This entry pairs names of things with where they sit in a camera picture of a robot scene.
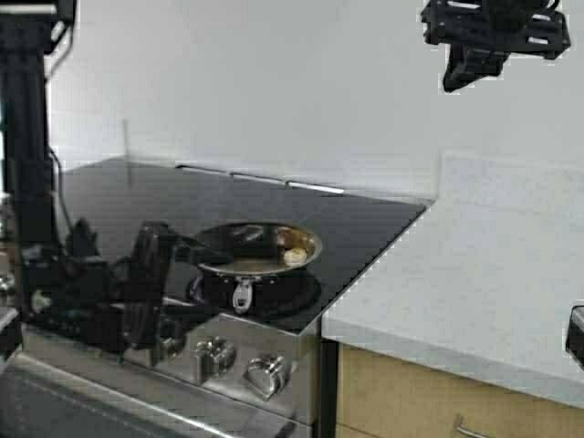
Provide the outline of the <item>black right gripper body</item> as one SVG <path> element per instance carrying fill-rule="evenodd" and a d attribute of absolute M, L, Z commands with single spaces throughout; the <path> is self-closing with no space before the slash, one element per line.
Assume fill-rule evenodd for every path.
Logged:
<path fill-rule="evenodd" d="M 555 60 L 571 47 L 559 1 L 428 1 L 424 42 L 447 45 L 443 90 L 454 93 L 501 75 L 513 54 Z"/>

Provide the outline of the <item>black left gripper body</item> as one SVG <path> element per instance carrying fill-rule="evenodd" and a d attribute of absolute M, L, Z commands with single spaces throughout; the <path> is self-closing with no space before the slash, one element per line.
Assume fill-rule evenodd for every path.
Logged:
<path fill-rule="evenodd" d="M 122 350 L 153 348 L 159 338 L 163 298 L 171 265 L 224 265 L 228 253 L 182 235 L 165 222 L 146 221 L 136 235 L 131 254 L 114 264 L 117 300 L 123 305 Z"/>

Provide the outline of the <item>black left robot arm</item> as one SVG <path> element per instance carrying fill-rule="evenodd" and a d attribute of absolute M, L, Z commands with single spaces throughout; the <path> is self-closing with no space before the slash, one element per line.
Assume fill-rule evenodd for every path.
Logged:
<path fill-rule="evenodd" d="M 226 252 L 161 222 L 141 226 L 129 255 L 108 262 L 88 221 L 68 222 L 63 172 L 49 143 L 46 60 L 72 44 L 74 1 L 1 4 L 3 176 L 12 213 L 17 308 L 27 325 L 113 354 L 157 340 L 173 262 L 221 265 Z"/>

